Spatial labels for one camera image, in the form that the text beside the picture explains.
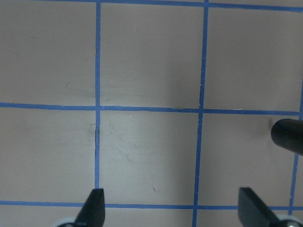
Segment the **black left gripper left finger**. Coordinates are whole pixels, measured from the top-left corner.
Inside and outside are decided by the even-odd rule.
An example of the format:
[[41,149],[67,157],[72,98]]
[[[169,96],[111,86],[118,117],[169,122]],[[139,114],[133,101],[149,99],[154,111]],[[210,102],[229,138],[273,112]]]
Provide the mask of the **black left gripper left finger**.
[[103,189],[93,189],[77,215],[75,227],[102,227],[105,222],[105,197]]

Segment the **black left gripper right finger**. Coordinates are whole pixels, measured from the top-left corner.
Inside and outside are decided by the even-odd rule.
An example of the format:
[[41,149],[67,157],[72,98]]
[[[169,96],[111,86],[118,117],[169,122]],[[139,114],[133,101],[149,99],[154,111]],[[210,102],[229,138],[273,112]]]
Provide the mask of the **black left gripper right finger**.
[[249,187],[238,192],[238,218],[243,227],[273,227],[279,218]]

